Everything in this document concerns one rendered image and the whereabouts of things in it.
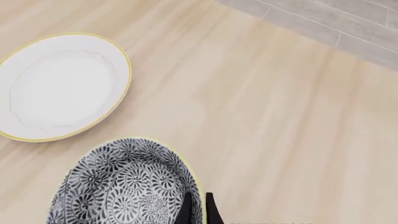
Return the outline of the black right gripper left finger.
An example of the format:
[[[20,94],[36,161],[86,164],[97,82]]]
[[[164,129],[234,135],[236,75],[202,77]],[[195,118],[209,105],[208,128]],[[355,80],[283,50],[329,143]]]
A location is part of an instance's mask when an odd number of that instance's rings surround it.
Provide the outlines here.
[[[184,195],[182,206],[175,220],[175,224],[192,224],[192,194],[187,192]]]

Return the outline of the black white patterned bowl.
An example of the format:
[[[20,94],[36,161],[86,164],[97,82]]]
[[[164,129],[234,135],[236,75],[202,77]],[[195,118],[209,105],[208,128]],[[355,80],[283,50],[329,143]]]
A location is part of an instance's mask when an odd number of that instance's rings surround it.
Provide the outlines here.
[[[206,224],[204,196],[176,153],[150,139],[117,139],[69,171],[46,224],[175,224],[187,192],[192,224]]]

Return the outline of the white plate with yellow rim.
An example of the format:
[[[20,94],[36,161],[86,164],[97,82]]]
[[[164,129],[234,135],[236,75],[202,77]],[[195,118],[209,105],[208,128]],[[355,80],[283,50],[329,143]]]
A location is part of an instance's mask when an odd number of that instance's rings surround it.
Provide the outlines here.
[[[65,33],[0,60],[0,135],[25,142],[69,138],[105,119],[125,97],[132,68],[112,40]]]

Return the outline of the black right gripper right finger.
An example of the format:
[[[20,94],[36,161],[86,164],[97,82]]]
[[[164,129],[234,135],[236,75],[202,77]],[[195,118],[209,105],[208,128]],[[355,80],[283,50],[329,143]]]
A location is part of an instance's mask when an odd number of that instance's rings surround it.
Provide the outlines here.
[[[224,224],[213,194],[210,192],[206,193],[206,224]]]

